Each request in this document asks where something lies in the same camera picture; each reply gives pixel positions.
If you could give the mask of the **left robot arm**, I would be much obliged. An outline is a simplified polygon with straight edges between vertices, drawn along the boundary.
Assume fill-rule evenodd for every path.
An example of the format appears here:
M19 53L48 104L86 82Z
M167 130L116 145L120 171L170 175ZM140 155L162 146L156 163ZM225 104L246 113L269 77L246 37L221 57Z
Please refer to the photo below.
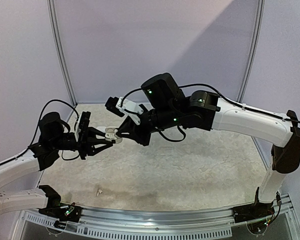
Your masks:
M2 187L31 173L51 167L60 157L59 151L78 152L79 158L95 156L121 142L113 127L98 130L89 126L90 112L79 116L79 125L71 131L58 112L49 112L38 122L40 136L15 157L0 162L0 215L27 209L38 209L41 214L61 221L78 221L80 207L63 204L60 195L49 185L22 191L2 191Z

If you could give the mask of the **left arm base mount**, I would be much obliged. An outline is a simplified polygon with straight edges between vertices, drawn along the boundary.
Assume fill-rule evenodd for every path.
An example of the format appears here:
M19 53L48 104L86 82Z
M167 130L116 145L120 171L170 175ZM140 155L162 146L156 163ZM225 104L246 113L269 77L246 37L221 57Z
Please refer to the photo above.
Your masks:
M74 202L71 204L62 203L61 196L49 185L40 185L38 188L47 197L45 207L38 210L40 214L59 219L60 222L79 222L83 211L81 206Z

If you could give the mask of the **white oval charging case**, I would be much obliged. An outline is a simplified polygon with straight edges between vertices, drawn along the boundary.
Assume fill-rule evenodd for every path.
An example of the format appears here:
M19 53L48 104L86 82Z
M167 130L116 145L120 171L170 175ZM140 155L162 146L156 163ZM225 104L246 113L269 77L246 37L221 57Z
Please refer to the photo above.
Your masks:
M97 130L104 132L106 130L105 126L98 126L96 127Z

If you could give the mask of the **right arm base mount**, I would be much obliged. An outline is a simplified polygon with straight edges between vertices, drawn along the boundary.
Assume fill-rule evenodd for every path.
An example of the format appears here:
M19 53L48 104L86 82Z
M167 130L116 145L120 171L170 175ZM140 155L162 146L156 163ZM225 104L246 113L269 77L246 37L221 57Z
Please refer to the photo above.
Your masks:
M241 223L271 216L274 213L273 203L262 203L257 197L253 203L235 206L231 209L234 221Z

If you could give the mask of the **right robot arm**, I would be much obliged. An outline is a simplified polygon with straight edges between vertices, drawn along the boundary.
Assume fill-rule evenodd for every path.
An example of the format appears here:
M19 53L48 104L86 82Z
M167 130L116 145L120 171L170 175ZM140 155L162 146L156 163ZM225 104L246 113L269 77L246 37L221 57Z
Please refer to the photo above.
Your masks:
M115 101L117 114L125 117L117 130L120 137L147 146L151 134L164 130L201 129L228 131L265 140L272 144L271 167L257 189L248 213L259 218L268 210L287 174L300 165L300 121L292 110L275 113L233 101L216 88L197 84L190 96L170 73L155 75L139 88L151 109L121 96Z

